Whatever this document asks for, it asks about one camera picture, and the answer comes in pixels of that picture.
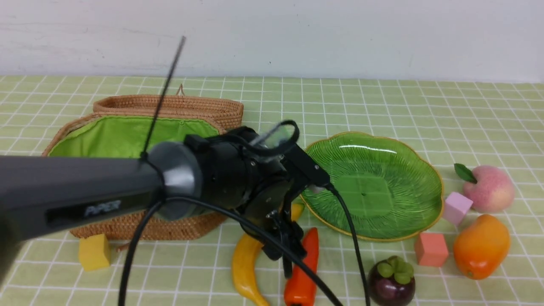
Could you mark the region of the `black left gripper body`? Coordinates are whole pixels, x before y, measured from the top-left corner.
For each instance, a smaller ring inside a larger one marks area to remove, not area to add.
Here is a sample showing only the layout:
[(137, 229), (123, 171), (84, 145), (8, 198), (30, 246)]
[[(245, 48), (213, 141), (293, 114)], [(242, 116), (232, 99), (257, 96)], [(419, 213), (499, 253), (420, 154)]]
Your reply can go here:
[(298, 259), (304, 259), (306, 251), (301, 243), (303, 231), (291, 220), (292, 205), (286, 200), (291, 185), (291, 181), (280, 177), (265, 180), (252, 191), (249, 202), (243, 206), (242, 216), (293, 252)]

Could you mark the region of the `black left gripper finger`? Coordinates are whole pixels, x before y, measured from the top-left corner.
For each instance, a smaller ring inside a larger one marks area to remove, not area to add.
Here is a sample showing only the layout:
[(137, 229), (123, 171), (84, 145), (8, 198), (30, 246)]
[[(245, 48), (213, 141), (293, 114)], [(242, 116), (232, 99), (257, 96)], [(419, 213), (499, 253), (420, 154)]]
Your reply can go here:
[(290, 279), (293, 275), (293, 262), (287, 255), (282, 256), (284, 277)]

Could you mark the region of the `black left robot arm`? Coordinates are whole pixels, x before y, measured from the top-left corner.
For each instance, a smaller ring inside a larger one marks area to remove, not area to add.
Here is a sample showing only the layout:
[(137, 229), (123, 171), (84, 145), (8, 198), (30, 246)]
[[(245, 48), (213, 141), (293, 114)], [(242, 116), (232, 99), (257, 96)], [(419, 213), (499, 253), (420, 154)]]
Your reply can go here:
[(296, 148), (298, 133), (267, 148), (252, 128), (215, 137), (188, 134), (155, 145), (146, 158), (1, 157), (1, 278), (22, 243), (135, 213), (166, 200), (165, 221), (229, 211), (243, 230), (277, 260), (306, 256), (303, 232), (288, 203), (294, 175), (279, 160)]

